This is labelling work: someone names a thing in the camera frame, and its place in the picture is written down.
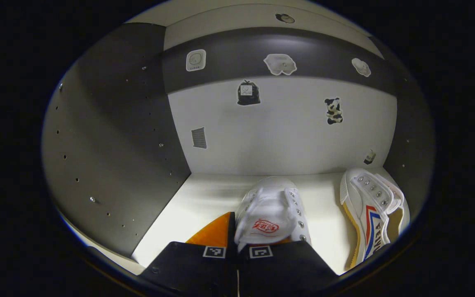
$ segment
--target white wall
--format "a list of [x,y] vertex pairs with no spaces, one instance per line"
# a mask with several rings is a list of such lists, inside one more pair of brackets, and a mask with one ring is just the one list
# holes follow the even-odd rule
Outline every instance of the white wall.
[[[275,18],[285,13],[295,19],[288,24]],[[199,13],[166,28],[164,49],[208,34],[238,28],[281,27],[308,30],[349,41],[382,58],[375,44],[364,34],[334,19],[315,12],[269,4],[234,5]]]
[[151,23],[167,27],[201,12],[240,4],[275,4],[299,8],[333,19],[365,36],[371,36],[364,29],[341,17],[341,15],[306,0],[170,0],[138,14],[126,23]]
[[[231,80],[168,94],[192,173],[293,175],[382,167],[390,150],[396,98],[354,83],[306,77],[251,79],[261,104],[240,106]],[[341,99],[343,122],[327,124],[326,98]],[[205,127],[207,149],[191,130]],[[363,162],[369,150],[377,156]]]

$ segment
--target shoe tongue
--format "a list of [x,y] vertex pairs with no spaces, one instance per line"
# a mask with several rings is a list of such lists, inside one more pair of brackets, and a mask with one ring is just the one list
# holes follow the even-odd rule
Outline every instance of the shoe tongue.
[[272,196],[262,196],[252,203],[243,217],[240,243],[271,244],[289,236],[296,227],[294,215],[290,212],[283,191]]

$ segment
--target shoe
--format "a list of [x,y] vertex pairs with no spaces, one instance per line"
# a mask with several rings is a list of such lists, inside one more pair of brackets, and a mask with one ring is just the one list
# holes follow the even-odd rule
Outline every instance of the shoe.
[[357,231],[351,269],[395,241],[407,227],[409,213],[405,214],[404,194],[397,186],[364,169],[344,173],[340,194],[340,203]]
[[305,240],[311,244],[303,203],[295,184],[285,177],[260,180],[236,213],[237,252],[247,245]]

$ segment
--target side panel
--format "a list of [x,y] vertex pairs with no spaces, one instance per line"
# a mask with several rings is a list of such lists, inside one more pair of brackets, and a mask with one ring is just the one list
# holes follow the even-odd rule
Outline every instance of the side panel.
[[162,83],[164,31],[125,24],[91,47],[54,91],[43,127],[56,205],[126,257],[190,175]]
[[422,90],[406,66],[378,39],[379,47],[396,73],[397,123],[384,168],[395,179],[409,203],[411,220],[419,214],[432,181],[435,134],[430,108]]

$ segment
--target panda sticker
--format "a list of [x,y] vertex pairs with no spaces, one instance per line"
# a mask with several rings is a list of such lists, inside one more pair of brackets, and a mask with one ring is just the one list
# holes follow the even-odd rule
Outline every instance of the panda sticker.
[[327,123],[332,125],[335,123],[341,123],[343,121],[342,111],[340,109],[340,98],[326,99],[327,106]]
[[369,77],[371,75],[371,70],[366,62],[360,60],[359,58],[354,58],[351,60],[351,64],[357,70],[358,74]]

